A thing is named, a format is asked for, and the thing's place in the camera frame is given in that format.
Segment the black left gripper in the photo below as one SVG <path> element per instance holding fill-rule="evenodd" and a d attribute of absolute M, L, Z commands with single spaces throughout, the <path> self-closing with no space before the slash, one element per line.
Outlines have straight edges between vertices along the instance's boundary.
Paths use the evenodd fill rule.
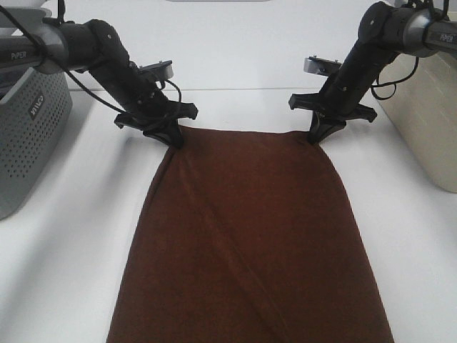
<path fill-rule="evenodd" d="M 184 138 L 178 125 L 179 119 L 196 119 L 198 109 L 194 103 L 182 102 L 182 92 L 172 81 L 165 80 L 161 85 L 171 85 L 178 93 L 178 100 L 170 100 L 161 89 L 140 98 L 135 111 L 125 111 L 114 119 L 115 125 L 122 129 L 125 126 L 143 130 L 143 135 L 180 149 Z"/>

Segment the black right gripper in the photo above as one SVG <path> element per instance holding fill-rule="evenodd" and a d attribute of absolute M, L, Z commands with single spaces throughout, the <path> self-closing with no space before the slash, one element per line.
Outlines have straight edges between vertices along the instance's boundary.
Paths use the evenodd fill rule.
<path fill-rule="evenodd" d="M 347 120 L 374 121 L 377 117 L 376 111 L 359 104 L 366 92 L 367 89 L 349 86 L 337 76 L 330 76 L 318 93 L 292 94 L 288 105 L 291 109 L 313 111 L 307 142 L 317 144 L 344 129 Z"/>

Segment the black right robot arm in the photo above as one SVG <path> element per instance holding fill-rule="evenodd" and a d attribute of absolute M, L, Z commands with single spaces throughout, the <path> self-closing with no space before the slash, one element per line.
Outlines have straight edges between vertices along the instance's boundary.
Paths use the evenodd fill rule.
<path fill-rule="evenodd" d="M 315 94 L 293 94 L 291 109 L 313 114 L 306 139 L 316 144 L 342 130 L 348 120 L 373 121 L 377 113 L 360 100 L 382 85 L 379 75 L 400 54 L 425 58 L 439 51 L 456 53 L 456 23 L 447 15 L 448 2 L 438 10 L 432 1 L 408 1 L 393 7 L 383 1 L 371 5 L 358 28 L 358 39 L 343 63 L 308 57 L 304 70 L 326 76 Z"/>

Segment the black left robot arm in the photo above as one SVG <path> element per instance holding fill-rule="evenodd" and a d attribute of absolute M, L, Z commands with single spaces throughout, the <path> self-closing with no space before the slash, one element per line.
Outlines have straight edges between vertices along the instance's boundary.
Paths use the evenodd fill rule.
<path fill-rule="evenodd" d="M 35 32 L 3 36 L 1 70 L 29 67 L 42 74 L 89 72 L 117 102 L 115 125 L 138 129 L 175 148 L 184 144 L 178 120 L 195 119 L 198 113 L 195 104 L 164 95 L 173 76 L 171 61 L 137 66 L 114 27 L 102 20 L 76 24 L 44 19 Z"/>

